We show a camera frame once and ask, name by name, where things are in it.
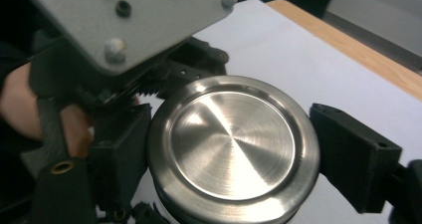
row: wooden table edge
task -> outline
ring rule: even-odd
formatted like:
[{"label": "wooden table edge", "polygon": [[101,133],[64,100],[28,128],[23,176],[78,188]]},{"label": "wooden table edge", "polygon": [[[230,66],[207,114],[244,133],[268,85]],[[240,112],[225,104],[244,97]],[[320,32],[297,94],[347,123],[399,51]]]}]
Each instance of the wooden table edge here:
[{"label": "wooden table edge", "polygon": [[418,74],[366,47],[288,1],[275,0],[267,5],[360,65],[422,101],[422,77]]}]

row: white table surface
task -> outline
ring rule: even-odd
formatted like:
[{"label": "white table surface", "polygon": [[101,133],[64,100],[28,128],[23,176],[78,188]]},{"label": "white table surface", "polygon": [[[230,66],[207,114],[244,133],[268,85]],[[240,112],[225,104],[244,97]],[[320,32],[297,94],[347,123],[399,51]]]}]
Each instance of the white table surface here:
[{"label": "white table surface", "polygon": [[[287,93],[307,112],[312,103],[343,110],[403,147],[401,163],[422,158],[422,103],[330,47],[259,0],[239,3],[225,20],[196,38],[226,51],[229,75],[255,78]],[[161,101],[142,98],[154,112]],[[156,200],[145,175],[135,194]],[[388,223],[382,214],[357,214],[326,178],[291,223]]]}]

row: gray floor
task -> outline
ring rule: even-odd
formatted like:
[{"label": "gray floor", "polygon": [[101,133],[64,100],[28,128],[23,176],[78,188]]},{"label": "gray floor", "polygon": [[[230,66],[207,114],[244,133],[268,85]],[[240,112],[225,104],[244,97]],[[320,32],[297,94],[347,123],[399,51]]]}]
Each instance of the gray floor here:
[{"label": "gray floor", "polygon": [[421,57],[329,12],[325,12],[322,19],[357,41],[422,76]]}]

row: metal jar lid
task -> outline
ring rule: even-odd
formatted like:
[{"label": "metal jar lid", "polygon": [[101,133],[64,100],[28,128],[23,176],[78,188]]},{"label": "metal jar lid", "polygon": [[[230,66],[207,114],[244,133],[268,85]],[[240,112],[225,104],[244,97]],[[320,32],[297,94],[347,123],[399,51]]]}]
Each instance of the metal jar lid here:
[{"label": "metal jar lid", "polygon": [[242,77],[194,82],[166,100],[148,138],[161,202],[182,223],[284,223],[317,180],[319,150],[302,108]]}]

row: silver cylindrical container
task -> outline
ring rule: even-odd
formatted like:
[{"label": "silver cylindrical container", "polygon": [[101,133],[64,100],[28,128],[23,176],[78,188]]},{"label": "silver cylindrical container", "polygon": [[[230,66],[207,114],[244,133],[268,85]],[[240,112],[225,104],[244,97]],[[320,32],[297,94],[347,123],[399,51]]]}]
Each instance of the silver cylindrical container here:
[{"label": "silver cylindrical container", "polygon": [[194,82],[151,123],[149,168],[180,223],[286,223],[317,180],[319,150],[302,108],[242,77]]}]

